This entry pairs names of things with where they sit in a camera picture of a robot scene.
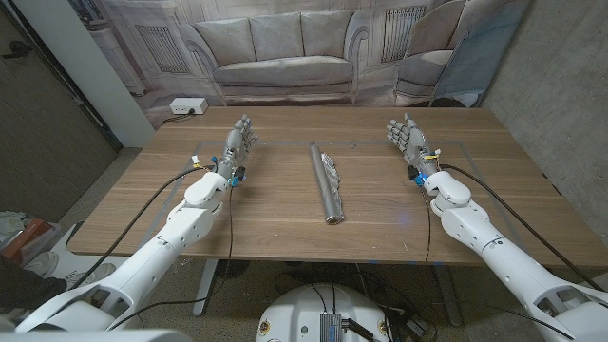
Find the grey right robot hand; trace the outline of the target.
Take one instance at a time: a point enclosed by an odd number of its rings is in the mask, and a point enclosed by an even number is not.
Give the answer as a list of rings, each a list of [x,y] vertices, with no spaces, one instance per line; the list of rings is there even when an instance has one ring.
[[[440,151],[430,148],[423,131],[408,113],[402,122],[390,120],[387,130],[389,141],[401,151],[408,164],[409,179],[423,186],[431,175],[439,171]]]

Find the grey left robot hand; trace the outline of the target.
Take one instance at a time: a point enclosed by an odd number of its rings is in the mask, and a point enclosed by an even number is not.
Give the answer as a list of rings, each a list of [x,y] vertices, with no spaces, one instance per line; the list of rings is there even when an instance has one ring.
[[[257,140],[258,135],[252,128],[251,119],[243,114],[228,132],[222,155],[217,161],[216,173],[232,183],[239,168],[244,167],[249,151]]]

